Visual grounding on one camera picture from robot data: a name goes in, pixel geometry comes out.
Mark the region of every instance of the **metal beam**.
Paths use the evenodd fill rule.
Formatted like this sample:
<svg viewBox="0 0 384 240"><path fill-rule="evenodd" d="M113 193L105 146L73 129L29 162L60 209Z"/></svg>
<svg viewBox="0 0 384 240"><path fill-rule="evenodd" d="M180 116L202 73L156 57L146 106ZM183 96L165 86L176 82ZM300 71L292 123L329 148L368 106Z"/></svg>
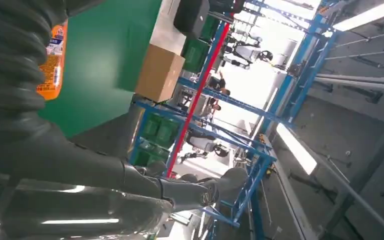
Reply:
<svg viewBox="0 0 384 240"><path fill-rule="evenodd" d="M369 66L374 67L374 68L384 69L384 65L382 63L364 58L362 56L352 57L350 59L354 60L356 62L362 63L362 64L369 65Z"/></svg>
<svg viewBox="0 0 384 240"><path fill-rule="evenodd" d="M264 141L268 146L272 147L271 143L269 142L269 139L266 136L264 136ZM271 156L277 158L274 150L270 150L269 153ZM300 239L317 240L317 235L314 232L310 221L308 220L307 215L304 212L303 207L300 201L298 200L294 189L291 186L291 183L289 182L288 175L282 167L281 162L275 161L273 162L273 164L277 171L277 174L275 174L275 176L277 176L277 179L279 181L280 189L283 193L283 196L289 208L292 220L295 223Z"/></svg>
<svg viewBox="0 0 384 240"><path fill-rule="evenodd" d="M295 94L293 94L291 99L289 100L291 103L295 102L295 105L290 106L290 112L288 112L289 116L290 116L290 120L295 118L297 116L298 112L300 111L301 106L307 97L307 93L308 93L309 89L311 88L311 85L313 84L317 73L322 68L322 66L325 62L325 59L327 59L326 56L329 54L328 49L330 49L330 47L334 44L337 36L338 36L338 32L334 32L332 34L332 36L327 40L327 42L324 46L325 50L320 53L317 60L315 61L314 68L313 67L306 67L307 69L305 69L303 71L302 75L299 77L298 84L300 84L300 82L304 82L304 86L303 86L303 88L299 88L299 86L296 87L295 88Z"/></svg>
<svg viewBox="0 0 384 240"><path fill-rule="evenodd" d="M356 40L356 41L351 41L351 42L339 44L339 45L336 45L334 47L334 49L339 48L339 47L343 47L343 46L347 46L347 45L351 45L351 44L361 43L361 42L366 42L367 43L367 42L370 42L373 39L377 39L377 38L381 38L381 37L384 37L384 34L380 34L380 35L377 35L377 36L369 36L369 37L364 38L364 39L360 39L360 40Z"/></svg>
<svg viewBox="0 0 384 240"><path fill-rule="evenodd" d="M314 20L315 23L312 24L308 29L309 33L316 33L318 31L318 23L321 23L323 21L323 17L320 14L317 14L314 17ZM314 37L312 35L306 35L302 40L301 45L299 46L295 56L293 56L293 61L291 64L299 64L303 60L305 60L307 53L315 47L315 43L313 42ZM294 87L294 84L295 81L293 77L291 75L287 75L284 81L282 82L281 86L279 87L271 106L269 106L268 111L270 113L276 115L282 114L285 105L288 103L288 99L290 98L293 92L292 89ZM264 134L270 134L273 130L273 125L274 124L269 119L265 118L261 125L261 132Z"/></svg>
<svg viewBox="0 0 384 240"><path fill-rule="evenodd" d="M369 53L362 53L362 54L355 54L355 55L348 55L348 56L333 56L333 57L327 57L325 58L325 60L349 59L349 58L367 57L367 56L375 56L375 55L384 55L384 51L369 52Z"/></svg>
<svg viewBox="0 0 384 240"><path fill-rule="evenodd" d="M347 187L348 193L340 197L336 201L335 206L331 212L327 215L326 221L323 224L325 232L332 232L338 222L345 215L347 210L357 200L383 227L384 219L358 194L366 186L367 182L384 162L384 133L376 143L373 149L373 153L370 155L368 164L365 169L362 169L356 177L351 180L351 183L346 184L343 179L340 178L341 185Z"/></svg>
<svg viewBox="0 0 384 240"><path fill-rule="evenodd" d="M384 84L384 77L349 76L349 75L336 75L336 74L317 74L317 77Z"/></svg>
<svg viewBox="0 0 384 240"><path fill-rule="evenodd" d="M366 82L366 81L359 81L359 80L335 79L335 78L327 78L327 77L316 77L315 80L323 83L384 90L384 83Z"/></svg>

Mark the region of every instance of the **blue steel frame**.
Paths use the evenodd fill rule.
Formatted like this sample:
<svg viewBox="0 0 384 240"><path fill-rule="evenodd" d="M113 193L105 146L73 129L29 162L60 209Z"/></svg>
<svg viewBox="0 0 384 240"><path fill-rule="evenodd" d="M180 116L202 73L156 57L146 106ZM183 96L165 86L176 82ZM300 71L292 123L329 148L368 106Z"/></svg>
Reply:
<svg viewBox="0 0 384 240"><path fill-rule="evenodd" d="M159 104L157 106L151 106L149 104L143 103L143 102L136 102L137 106L144 108L145 112L144 115L148 116L149 114L158 114L162 117L177 121L179 123L182 123L185 121L185 117L187 116L187 113L184 111L181 111L179 109L176 109L172 106L166 105L166 104ZM190 123L189 127L191 129L200 131L206 135L213 136L215 138L218 138L220 140L223 140L227 143L230 143L232 145L238 146L240 148L243 148L245 150L248 150L250 153L253 153L258 156L258 159L256 163L250 168L249 170L249 178L244 184L243 188L241 189L237 199L233 204L225 203L226 206L231 207L231 216L224 216L218 211L209 211L206 209L203 209L206 213L208 213L210 216L214 217L216 220L231 224L232 226L239 227L239 220L242 215L242 213L245 211L248 202L250 201L252 195L254 194L255 190L259 186L259 183L261 179L263 178L264 174L267 171L267 168L276 160L274 157L270 156L269 150L271 149L267 145L254 141L246 136L242 136L240 134L237 134L235 132L229 131L221 126L218 126L214 123L211 123L209 121L206 121L204 119L201 119L199 117L193 116L193 120L199 121L202 123L206 123L207 125L218 129L224 133L226 133L229 137L225 137L223 135L220 135L218 133L215 133L213 131L207 130L201 126L198 126L194 123ZM136 136L136 142L135 142L135 148L132 152L132 156L135 156L137 145L140 144L140 135L141 130L143 131L144 125L146 125L145 121L142 121L139 126L139 132ZM255 147L252 147L248 145L248 142L252 142L254 145L258 146L259 150L257 150Z"/></svg>
<svg viewBox="0 0 384 240"><path fill-rule="evenodd" d="M295 26L291 26L291 25L288 25L289 27L292 27L292 28L295 28L295 29L299 29L300 31L303 31L303 32L306 32L308 34L313 34L313 32L311 31L307 31L307 27L305 26L302 26L300 25L298 22L296 22L297 20L298 21L303 21L305 23L308 23L310 24L310 26L314 25L314 24L317 24L317 26L319 28L322 28L324 30L330 30L331 29L331 26L326 24L326 23L320 23L320 21L318 21L317 19L306 19L306 18L303 18L303 17L300 17L298 15L295 15L295 14L292 14L290 12L287 12L287 11L284 11L284 10L281 10L281 9L278 9L278 8L275 8L275 7L272 7L264 2L261 2L261 1L258 1L258 0L248 0L247 1L248 3L251 3L255 6L258 6L260 8L265 8L265 9L269 9L269 10L272 10L282 16L284 16L286 19L290 20L291 22L293 22ZM271 20L274 20L276 22L279 22L279 23L282 23L282 24L285 24L285 22L282 22L282 21L278 21L276 19L272 19L270 17L267 17L267 16L264 16L264 14L262 14L261 12L259 11L254 11L252 9L249 9L249 8L244 8L244 11L245 12L248 12L248 13L251 13L251 14L254 14L254 15L257 15L257 16L260 16L260 17L266 17L266 18L269 18Z"/></svg>
<svg viewBox="0 0 384 240"><path fill-rule="evenodd" d="M198 84L197 83L194 83L191 80L183 78L183 77L179 77L177 83L181 84L181 85L183 85L185 87L188 87L190 89L194 89L194 90L196 90L198 88ZM228 95L222 94L222 93L217 92L217 91L214 91L214 90L212 90L210 88L207 88L207 87L204 88L202 90L202 93L205 94L205 95L211 96L213 98L216 98L218 100L221 100L223 102L235 105L235 106L237 106L237 107L239 107L241 109L245 109L247 111L250 111L251 113L257 114L258 116L263 116L263 117L265 117L267 119L270 119L270 120L276 121L278 123L285 124L288 127L291 127L291 124L288 121L283 120L282 118L276 116L275 114L273 114L271 112L264 111L264 110L262 110L260 108L254 107L254 106L249 105L249 104L247 104L245 102L236 100L233 97L230 97Z"/></svg>
<svg viewBox="0 0 384 240"><path fill-rule="evenodd" d="M334 31L332 36L326 41L323 51L320 53L318 53L318 48L323 44L321 43L321 39L318 40L313 54L311 55L310 60L305 66L301 76L298 78L297 85L292 92L288 105L285 108L284 116L289 117L290 121L297 116L317 73L322 68L325 58L328 56L331 47L335 43L337 35L338 32Z"/></svg>
<svg viewBox="0 0 384 240"><path fill-rule="evenodd" d="M287 22L283 22L283 21L280 21L280 20L278 20L278 19L274 19L274 18L272 18L272 17L269 17L269 16L266 16L266 15L262 14L262 13L259 12L259 11L252 10L252 9L249 9L249 8L246 8L246 7L245 7L243 10L244 10L245 12L247 12L247 13L252 14L252 15L259 16L259 17L263 17L263 18L267 18L267 19L270 19L270 20L272 20L272 21L274 21L274 22L277 22L277 23L280 23L280 24L282 24L282 25L288 26L288 27L290 27L290 28L297 29L297 30L299 30L299 31L301 31L301 32L308 33L308 31L307 31L307 29L306 29L305 27L300 26L299 24L297 24L297 23L294 22L293 20L291 20L291 21L294 22L294 24L296 24L296 25L292 25L292 24L289 24L289 23L287 23Z"/></svg>
<svg viewBox="0 0 384 240"><path fill-rule="evenodd" d="M209 52L208 52L208 55L207 55L207 57L205 59L205 62L204 62L204 65L202 67L201 73L205 73L207 71L207 69L210 67L211 58L212 58L212 56L214 55L214 53L215 53L215 51L217 49L218 42L222 38L222 34L223 34L225 26L226 26L226 23L221 20L220 25L218 26L217 31L215 32L213 44L211 45L211 47L209 49ZM199 76L198 84L201 84L202 81L205 81L204 74L201 74ZM180 125L180 129L183 129L183 128L184 128L184 122L182 122L181 125ZM181 138L181 135L182 135L182 131L179 131L177 136L176 136L176 140L174 142L174 147L176 147L178 144L181 144L181 142L179 142L180 138ZM167 164L168 164L167 167L169 167L170 166L169 164L171 164L173 161L175 161L174 156L175 156L175 154L170 154L170 157L169 157L169 159L167 161Z"/></svg>
<svg viewBox="0 0 384 240"><path fill-rule="evenodd" d="M321 23L323 20L323 17L320 14L317 14L314 17L314 23L309 27L308 31L310 33L315 33L317 29L319 28L318 23ZM313 40L313 36L308 34L304 37L304 39L301 42L301 46L299 46L299 49L293 59L292 64L299 64L304 60L304 57L309 50L309 47L311 46L311 42ZM293 82L293 77L291 75L287 75L285 79L283 80L283 83L281 84L279 90L277 91L276 96L274 97L274 100L268 109L268 112L271 114L276 114L279 107L281 106L282 100L285 97L285 94L287 93L291 83ZM262 125L261 125L261 133L266 133L269 126L270 126L271 120L265 118Z"/></svg>

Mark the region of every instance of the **blue metal shelf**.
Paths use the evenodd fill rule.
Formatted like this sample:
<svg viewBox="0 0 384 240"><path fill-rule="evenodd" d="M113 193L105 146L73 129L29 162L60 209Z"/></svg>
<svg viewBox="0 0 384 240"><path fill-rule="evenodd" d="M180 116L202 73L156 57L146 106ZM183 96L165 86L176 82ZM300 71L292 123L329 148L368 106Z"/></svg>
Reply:
<svg viewBox="0 0 384 240"><path fill-rule="evenodd" d="M301 105L304 103L304 100L307 96L307 93L312 86L314 79L316 78L317 73L323 66L325 58L327 57L331 47L333 46L338 32L335 31L332 36L326 41L323 51L318 53L318 48L320 48L321 40L318 40L316 47L311 55L310 60L305 66L301 76L298 78L297 85L292 92L291 98L288 105L285 108L284 116L293 119L297 116L298 111L301 108Z"/></svg>
<svg viewBox="0 0 384 240"><path fill-rule="evenodd" d="M158 114L162 117L177 121L179 123L183 123L185 121L185 118L187 116L187 113L184 111L181 111L175 107L169 106L167 104L159 104L157 106L151 106L149 104L143 103L143 102L136 102L137 106L144 108L144 116L148 116L149 114ZM218 138L220 140L223 140L227 143L230 143L232 145L238 146L240 148L243 148L245 150L248 150L249 153L255 154L258 156L257 161L254 165L249 166L249 178L244 184L243 188L241 189L237 199L233 204L225 203L227 206L231 207L231 215L230 216L224 216L220 212L213 210L207 210L203 209L206 213L208 213L210 216L214 217L215 219L231 224L232 226L239 227L239 219L241 215L244 213L248 202L250 201L252 195L254 194L255 190L260 184L261 179L263 178L264 174L267 171L267 168L274 162L276 159L269 154L269 150L272 148L265 145L264 143L255 141L253 139L250 139L246 136L242 136L240 134L237 134L235 132L232 132L230 130L227 130L221 126L218 126L217 124L214 124L212 122L206 121L204 119L201 119L199 117L193 116L193 120L199 121L202 123L205 123L217 130L222 131L223 133L227 134L228 137L220 135L216 132L210 131L205 129L204 127L198 126L194 123L190 123L189 127L191 129L200 131L208 136L213 136L215 138ZM146 124L145 121L142 120L140 126L139 126L139 132L136 136L136 142L134 146L134 150L132 152L132 156L136 156L136 151L138 148L138 144L140 144L140 135L143 129L144 125ZM249 142L253 143L253 145L257 146L260 150L257 148L251 146L248 144ZM170 165L170 161L175 161L175 159L170 159L167 161L167 165Z"/></svg>
<svg viewBox="0 0 384 240"><path fill-rule="evenodd" d="M314 23L309 27L308 31L310 33L315 33L317 29L319 28L319 24L321 24L323 20L323 17L319 14L317 14L314 17ZM299 46L299 49L293 59L292 64L300 64L305 59L305 55L310 51L311 49L311 43L314 37L311 34L307 34L304 39L302 40L301 46ZM291 87L291 84L293 83L294 77L291 75L287 75L285 79L283 80L283 83L281 84L279 90L277 91L277 95L274 97L273 102L268 110L271 114L277 114L278 109L282 105L282 101L284 97L286 96L288 90ZM265 118L262 125L261 125L261 133L266 133L269 129L270 123L272 121L268 118Z"/></svg>
<svg viewBox="0 0 384 240"><path fill-rule="evenodd" d="M183 77L179 77L177 83L181 84L181 85L183 85L185 87L188 87L190 89L194 89L194 90L196 90L197 87L198 87L198 84L192 82L189 79L183 78ZM254 106L249 105L249 104L247 104L245 102L236 100L233 97L230 97L228 95L222 94L222 93L217 92L217 91L214 91L214 90L212 90L210 88L207 88L207 87L204 88L202 93L205 94L205 95L211 96L213 98L216 98L218 100L221 100L223 102L235 105L235 106L237 106L237 107L239 107L241 109L245 109L247 111L250 111L251 113L257 114L258 116L263 116L263 117L268 118L270 120L273 120L273 121L276 121L276 122L279 122L279 123L283 123L286 126L291 126L291 124L288 121L283 120L282 118L276 116L275 114L273 114L271 112L264 111L264 110L262 110L260 108L254 107Z"/></svg>

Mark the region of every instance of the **black box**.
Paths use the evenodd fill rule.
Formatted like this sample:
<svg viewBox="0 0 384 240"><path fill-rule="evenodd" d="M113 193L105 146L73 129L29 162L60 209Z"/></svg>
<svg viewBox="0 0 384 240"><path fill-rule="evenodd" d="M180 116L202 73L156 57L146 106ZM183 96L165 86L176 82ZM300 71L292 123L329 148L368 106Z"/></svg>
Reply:
<svg viewBox="0 0 384 240"><path fill-rule="evenodd" d="M210 10L209 0L181 0L174 26L188 38L199 38Z"/></svg>

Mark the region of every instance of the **fluorescent light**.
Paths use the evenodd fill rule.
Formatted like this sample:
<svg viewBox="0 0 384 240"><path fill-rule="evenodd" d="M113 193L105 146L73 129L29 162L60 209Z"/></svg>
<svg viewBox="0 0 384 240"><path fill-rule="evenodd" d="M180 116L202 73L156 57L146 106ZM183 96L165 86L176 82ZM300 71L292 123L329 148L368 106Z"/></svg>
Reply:
<svg viewBox="0 0 384 240"><path fill-rule="evenodd" d="M316 160L314 160L310 153L298 142L285 125L279 123L276 130L304 171L310 175L317 166Z"/></svg>
<svg viewBox="0 0 384 240"><path fill-rule="evenodd" d="M332 37L333 34L334 34L333 32L327 31L327 32L323 33L322 35L325 36L326 38L330 38L330 37Z"/></svg>
<svg viewBox="0 0 384 240"><path fill-rule="evenodd" d="M333 27L340 31L348 31L356 27L359 27L361 25L368 24L375 20L381 19L383 17L384 17L384 3L368 11L365 11L357 16L351 17L347 20L337 23L333 25Z"/></svg>
<svg viewBox="0 0 384 240"><path fill-rule="evenodd" d="M195 230L196 230L196 228L194 228L192 230L192 234L190 235L190 240L194 240L194 238L195 238Z"/></svg>
<svg viewBox="0 0 384 240"><path fill-rule="evenodd" d="M208 229L205 230L204 234L202 235L201 239L206 239L208 235Z"/></svg>

